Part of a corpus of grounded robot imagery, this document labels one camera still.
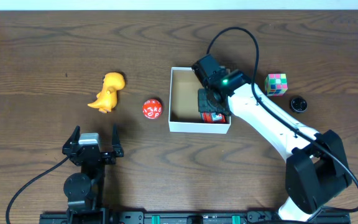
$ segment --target rubik's cube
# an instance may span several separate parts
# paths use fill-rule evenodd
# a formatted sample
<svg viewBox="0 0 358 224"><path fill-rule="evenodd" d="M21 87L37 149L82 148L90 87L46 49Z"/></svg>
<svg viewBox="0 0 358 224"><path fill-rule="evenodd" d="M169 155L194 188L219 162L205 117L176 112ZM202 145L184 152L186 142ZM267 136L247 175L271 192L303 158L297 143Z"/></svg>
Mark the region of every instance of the rubik's cube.
<svg viewBox="0 0 358 224"><path fill-rule="evenodd" d="M288 83L285 74L269 74L265 79L265 91L267 96L282 96L287 89Z"/></svg>

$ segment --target white box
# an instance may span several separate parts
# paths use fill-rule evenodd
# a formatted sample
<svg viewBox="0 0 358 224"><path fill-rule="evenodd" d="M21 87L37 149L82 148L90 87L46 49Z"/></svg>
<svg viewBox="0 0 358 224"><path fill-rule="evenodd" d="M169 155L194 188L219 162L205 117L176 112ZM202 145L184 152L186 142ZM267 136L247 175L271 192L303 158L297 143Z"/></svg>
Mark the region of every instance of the white box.
<svg viewBox="0 0 358 224"><path fill-rule="evenodd" d="M200 81L191 68L172 67L169 94L168 123L171 132L226 134L231 117L226 124L204 123L198 112Z"/></svg>

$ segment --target wood grain surface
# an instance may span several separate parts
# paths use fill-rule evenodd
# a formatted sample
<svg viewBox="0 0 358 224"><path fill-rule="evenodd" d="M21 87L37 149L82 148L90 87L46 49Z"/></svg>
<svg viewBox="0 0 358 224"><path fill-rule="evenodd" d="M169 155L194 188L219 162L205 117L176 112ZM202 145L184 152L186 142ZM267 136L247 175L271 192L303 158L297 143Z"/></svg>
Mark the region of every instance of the wood grain surface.
<svg viewBox="0 0 358 224"><path fill-rule="evenodd" d="M287 74L289 90L272 98L289 111L303 96L308 111L293 114L342 137L358 177L358 11L42 11L0 12L0 223L11 197L61 161L76 125L98 132L110 150L119 126L125 157L107 168L104 201L112 207L167 210L278 208L288 197L285 163L251 126L232 119L227 134L170 133L171 67L189 67L221 29L241 26L259 41L258 82ZM243 33L223 35L212 53L223 65L253 69L255 49ZM87 107L103 76L125 73L113 113ZM150 97L163 101L158 120L142 114ZM71 162L26 189L12 223L38 223L44 211L64 211ZM354 184L330 205L358 204ZM358 212L351 215L358 223Z"/></svg>

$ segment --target yellow dinosaur toy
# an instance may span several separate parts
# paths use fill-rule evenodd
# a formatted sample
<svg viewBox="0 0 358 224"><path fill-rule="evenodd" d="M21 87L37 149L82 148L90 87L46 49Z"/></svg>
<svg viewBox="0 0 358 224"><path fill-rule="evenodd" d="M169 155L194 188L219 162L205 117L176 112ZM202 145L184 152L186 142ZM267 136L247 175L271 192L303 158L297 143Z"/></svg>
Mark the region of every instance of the yellow dinosaur toy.
<svg viewBox="0 0 358 224"><path fill-rule="evenodd" d="M98 99L88 106L99 109L102 113L111 112L117 105L117 90L123 89L124 86L124 77L120 73L107 73L103 79L102 91L96 95Z"/></svg>

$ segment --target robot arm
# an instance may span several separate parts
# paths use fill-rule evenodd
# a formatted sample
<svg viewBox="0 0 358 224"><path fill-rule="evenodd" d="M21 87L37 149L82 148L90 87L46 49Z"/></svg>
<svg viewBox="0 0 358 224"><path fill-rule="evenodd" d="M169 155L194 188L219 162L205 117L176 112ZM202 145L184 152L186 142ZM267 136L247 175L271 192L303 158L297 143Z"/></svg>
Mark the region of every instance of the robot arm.
<svg viewBox="0 0 358 224"><path fill-rule="evenodd" d="M265 105L275 112L275 114L279 115L292 126L296 126L310 138L316 139L314 135L318 132L315 129L309 128L292 118L288 113L270 101L257 86L255 86L255 90L259 97L262 98ZM271 143L283 157L284 161L287 161L287 158L292 155L292 150L294 148L297 147L303 149L309 144L309 142L303 138L296 137L292 131L282 123L278 122L257 104L252 94L250 84L244 84L240 88L234 90L234 94L228 98L228 103L230 111L254 127L268 142ZM280 207L278 215L283 220L297 221L307 221L312 216L312 214L307 214L300 210L290 197L284 205Z"/></svg>
<svg viewBox="0 0 358 224"><path fill-rule="evenodd" d="M272 114L314 141L298 137L255 99L251 79L241 71L229 73L212 55L198 60L192 69L204 87L198 91L200 112L234 114L254 127L286 162L285 188L290 198L279 209L283 220L307 221L326 202L347 188L350 175L332 158L320 153L316 144L334 153L348 168L341 138L329 130L320 134L292 118L255 86L255 94ZM311 158L319 157L313 163Z"/></svg>

